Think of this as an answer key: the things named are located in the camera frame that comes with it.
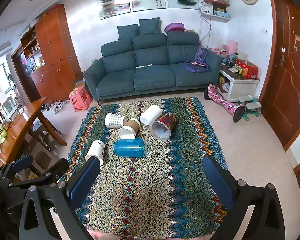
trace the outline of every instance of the teal sofa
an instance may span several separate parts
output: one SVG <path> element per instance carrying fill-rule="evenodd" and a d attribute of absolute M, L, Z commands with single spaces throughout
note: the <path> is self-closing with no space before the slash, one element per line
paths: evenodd
<path fill-rule="evenodd" d="M 196 33 L 168 32 L 134 36 L 104 44 L 102 58 L 84 73 L 96 101 L 163 91 L 206 88 L 217 84 L 221 57 L 209 51 L 210 70 L 192 73 L 184 62 L 194 58 L 199 45 Z"/>

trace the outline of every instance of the window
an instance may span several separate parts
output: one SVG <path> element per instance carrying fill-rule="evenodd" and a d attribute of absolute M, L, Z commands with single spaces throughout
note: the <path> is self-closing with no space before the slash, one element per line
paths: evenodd
<path fill-rule="evenodd" d="M 4 67 L 4 63 L 0 65 L 0 85 L 5 94 L 7 94 L 13 88 L 8 80 L 8 74 L 6 68 Z"/>

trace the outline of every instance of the metal screw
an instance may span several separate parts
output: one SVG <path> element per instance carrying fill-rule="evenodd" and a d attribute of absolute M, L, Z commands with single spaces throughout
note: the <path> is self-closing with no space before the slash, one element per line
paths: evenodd
<path fill-rule="evenodd" d="M 237 182 L 238 182 L 238 185 L 240 185 L 242 187 L 246 185 L 246 182 L 243 179 L 239 179 Z"/>
<path fill-rule="evenodd" d="M 29 190 L 34 191 L 35 190 L 35 185 L 30 186 Z"/>
<path fill-rule="evenodd" d="M 59 183 L 58 183 L 58 187 L 59 188 L 62 188 L 62 187 L 64 187 L 66 185 L 66 183 L 64 182 L 64 181 L 60 181 Z"/>
<path fill-rule="evenodd" d="M 268 188 L 269 189 L 275 189 L 274 185 L 272 183 L 268 183 Z"/>

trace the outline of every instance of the doorway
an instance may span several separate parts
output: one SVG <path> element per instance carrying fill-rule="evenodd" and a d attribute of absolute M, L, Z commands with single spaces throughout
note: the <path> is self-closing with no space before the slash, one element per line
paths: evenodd
<path fill-rule="evenodd" d="M 15 67 L 16 73 L 20 80 L 23 90 L 25 91 L 29 101 L 32 103 L 41 98 L 31 76 L 31 69 L 35 66 L 30 62 L 30 60 L 26 60 L 25 55 L 23 54 L 23 50 L 21 45 L 17 48 L 17 50 L 11 55 L 11 59 L 13 65 Z"/>
<path fill-rule="evenodd" d="M 273 42 L 261 92 L 262 114 L 285 150 L 300 133 L 300 11 L 291 0 L 271 0 Z"/>

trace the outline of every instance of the wall socket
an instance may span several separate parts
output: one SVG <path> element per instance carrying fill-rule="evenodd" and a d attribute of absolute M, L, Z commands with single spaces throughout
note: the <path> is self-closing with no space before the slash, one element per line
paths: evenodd
<path fill-rule="evenodd" d="M 268 34 L 269 35 L 269 31 L 265 28 L 261 28 L 261 32 L 264 34 Z"/>

